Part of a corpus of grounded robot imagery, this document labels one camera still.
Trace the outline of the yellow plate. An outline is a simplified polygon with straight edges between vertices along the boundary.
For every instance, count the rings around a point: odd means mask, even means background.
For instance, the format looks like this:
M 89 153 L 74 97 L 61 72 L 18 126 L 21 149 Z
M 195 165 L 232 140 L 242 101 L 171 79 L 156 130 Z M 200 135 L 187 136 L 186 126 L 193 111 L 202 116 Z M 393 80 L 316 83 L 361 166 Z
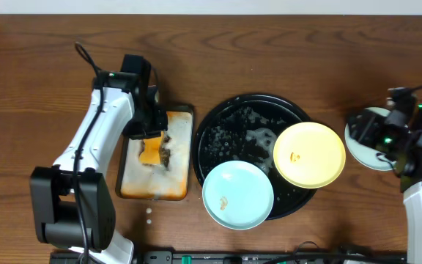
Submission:
M 338 134 L 317 122 L 300 122 L 285 129 L 273 148 L 279 174 L 301 188 L 321 188 L 343 171 L 346 150 Z

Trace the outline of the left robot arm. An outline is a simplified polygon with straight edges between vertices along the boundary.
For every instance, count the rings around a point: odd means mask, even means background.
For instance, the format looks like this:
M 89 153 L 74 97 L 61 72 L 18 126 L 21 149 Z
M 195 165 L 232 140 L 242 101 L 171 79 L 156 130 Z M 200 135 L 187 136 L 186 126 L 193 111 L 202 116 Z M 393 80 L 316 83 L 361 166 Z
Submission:
M 39 242 L 80 253 L 80 262 L 131 263 L 133 242 L 116 231 L 106 171 L 120 137 L 150 139 L 167 129 L 151 64 L 125 55 L 119 71 L 97 68 L 89 109 L 71 143 L 30 177 Z

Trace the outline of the orange sponge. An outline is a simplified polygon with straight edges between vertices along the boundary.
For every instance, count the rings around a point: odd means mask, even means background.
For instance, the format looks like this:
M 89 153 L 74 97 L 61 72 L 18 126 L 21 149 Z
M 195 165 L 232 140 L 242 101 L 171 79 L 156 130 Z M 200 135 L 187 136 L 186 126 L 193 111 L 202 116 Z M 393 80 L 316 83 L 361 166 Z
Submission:
M 139 155 L 139 161 L 146 165 L 160 164 L 160 146 L 162 144 L 164 132 L 161 132 L 159 137 L 144 139 L 143 150 Z

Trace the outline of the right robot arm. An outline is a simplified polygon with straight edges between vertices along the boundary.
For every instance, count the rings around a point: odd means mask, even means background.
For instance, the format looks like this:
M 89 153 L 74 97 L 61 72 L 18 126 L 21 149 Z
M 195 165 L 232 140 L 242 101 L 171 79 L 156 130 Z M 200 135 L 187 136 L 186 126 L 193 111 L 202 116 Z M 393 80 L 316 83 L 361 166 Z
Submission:
M 347 119 L 345 142 L 369 169 L 400 180 L 407 214 L 407 262 L 422 263 L 422 102 L 398 99 L 391 110 L 368 107 Z

